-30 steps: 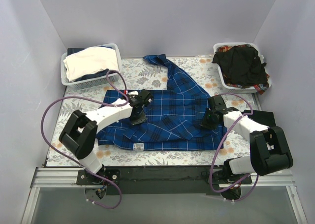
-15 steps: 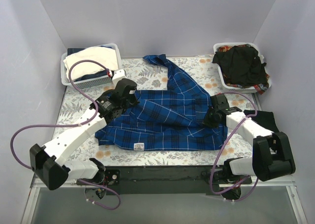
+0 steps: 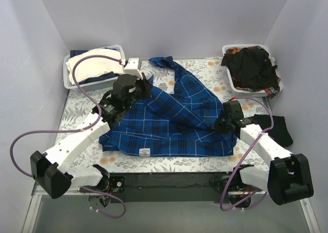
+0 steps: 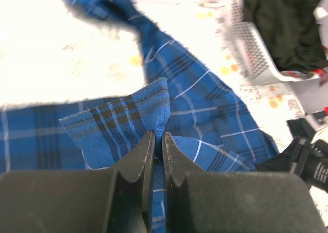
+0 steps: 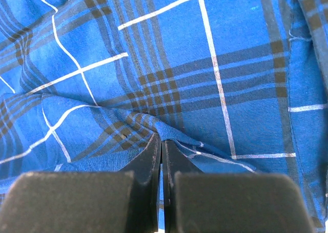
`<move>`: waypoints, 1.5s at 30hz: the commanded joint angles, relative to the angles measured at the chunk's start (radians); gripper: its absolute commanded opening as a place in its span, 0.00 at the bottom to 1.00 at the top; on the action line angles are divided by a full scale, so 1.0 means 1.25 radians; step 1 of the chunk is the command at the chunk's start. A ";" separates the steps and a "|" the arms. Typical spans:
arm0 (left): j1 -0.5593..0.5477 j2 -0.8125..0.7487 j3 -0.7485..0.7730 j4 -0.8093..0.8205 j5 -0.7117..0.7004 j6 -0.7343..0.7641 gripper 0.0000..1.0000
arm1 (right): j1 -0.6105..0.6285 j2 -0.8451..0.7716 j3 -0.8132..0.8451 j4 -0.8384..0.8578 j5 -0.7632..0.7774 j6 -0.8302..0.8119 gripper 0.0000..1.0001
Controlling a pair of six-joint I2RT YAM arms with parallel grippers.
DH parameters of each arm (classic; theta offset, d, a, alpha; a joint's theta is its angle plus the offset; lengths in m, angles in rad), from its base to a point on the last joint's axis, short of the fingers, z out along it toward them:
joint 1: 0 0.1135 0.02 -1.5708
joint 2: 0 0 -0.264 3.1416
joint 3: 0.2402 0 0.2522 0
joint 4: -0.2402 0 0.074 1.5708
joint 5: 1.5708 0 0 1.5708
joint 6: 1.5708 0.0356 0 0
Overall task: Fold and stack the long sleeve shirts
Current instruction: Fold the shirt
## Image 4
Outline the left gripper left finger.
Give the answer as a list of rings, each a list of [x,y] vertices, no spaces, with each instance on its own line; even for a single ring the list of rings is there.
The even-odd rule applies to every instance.
[[[104,170],[1,175],[1,232],[150,232],[155,136]]]

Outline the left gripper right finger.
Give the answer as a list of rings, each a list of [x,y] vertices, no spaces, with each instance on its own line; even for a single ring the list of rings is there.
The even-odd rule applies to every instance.
[[[305,183],[289,173],[206,172],[164,133],[167,232],[322,232]]]

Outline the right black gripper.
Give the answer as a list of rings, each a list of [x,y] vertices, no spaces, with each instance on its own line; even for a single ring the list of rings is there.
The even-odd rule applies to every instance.
[[[313,113],[316,118],[326,112]],[[287,172],[299,176],[309,186],[327,189],[327,142],[294,137],[277,156],[255,165],[258,172]]]

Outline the blue plaid long sleeve shirt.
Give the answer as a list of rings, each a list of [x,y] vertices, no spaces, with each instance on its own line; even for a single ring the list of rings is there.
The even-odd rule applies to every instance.
[[[139,32],[148,85],[123,98],[1,111],[1,172],[108,168],[155,133],[152,232],[165,232],[161,138],[209,172],[250,172],[278,154],[243,101],[131,0],[64,0],[89,18]]]

